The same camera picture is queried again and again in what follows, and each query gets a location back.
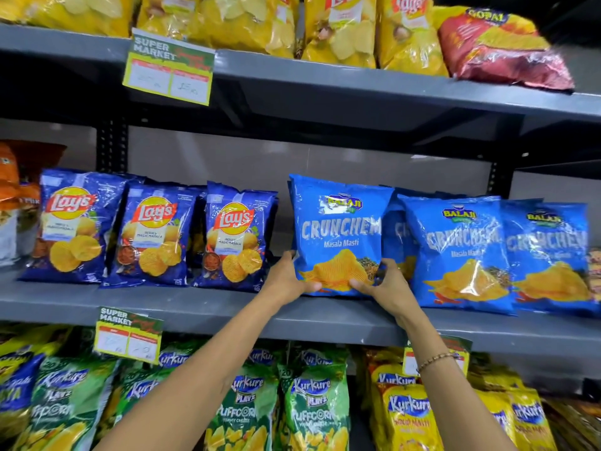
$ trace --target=hand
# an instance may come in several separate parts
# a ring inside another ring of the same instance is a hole
[[[284,252],[281,259],[269,269],[265,285],[259,293],[275,298],[280,307],[291,303],[303,293],[313,293],[321,289],[321,283],[296,278],[295,265],[292,262],[294,254],[294,250]]]
[[[394,260],[382,258],[382,263],[386,265],[386,274],[380,286],[367,285],[354,278],[349,280],[350,286],[365,295],[372,296],[384,310],[397,320],[402,320],[420,310],[407,280]]]

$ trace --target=person's right hand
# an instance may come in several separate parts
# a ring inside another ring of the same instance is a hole
[[[402,320],[410,313],[419,310],[419,304],[395,261],[382,258],[382,263],[386,265],[386,274],[380,286],[367,285],[354,278],[349,280],[350,286],[365,295],[372,296],[384,310],[397,320]]]

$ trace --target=forearm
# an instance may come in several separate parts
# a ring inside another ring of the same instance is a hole
[[[432,357],[448,352],[421,309],[397,322],[409,336],[418,367]],[[439,359],[425,367],[420,376],[447,451],[515,449],[454,359]]]
[[[143,398],[99,451],[189,451],[214,417],[276,302],[259,293],[220,332]]]

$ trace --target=person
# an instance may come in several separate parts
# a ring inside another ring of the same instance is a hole
[[[269,319],[303,293],[321,288],[297,280],[293,253],[285,252],[254,299],[138,402],[95,451],[193,449]],[[387,270],[381,285],[351,280],[351,286],[373,296],[409,335],[445,450],[515,450],[454,359],[442,356],[448,349],[394,260],[382,262]]]

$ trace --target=gold bracelet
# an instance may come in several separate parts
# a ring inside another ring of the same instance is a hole
[[[434,356],[433,358],[428,359],[425,363],[421,364],[418,369],[417,372],[421,373],[428,365],[435,363],[436,361],[438,361],[439,359],[442,358],[448,358],[448,357],[452,357],[455,358],[455,353],[442,353],[442,354],[437,354],[436,356]]]

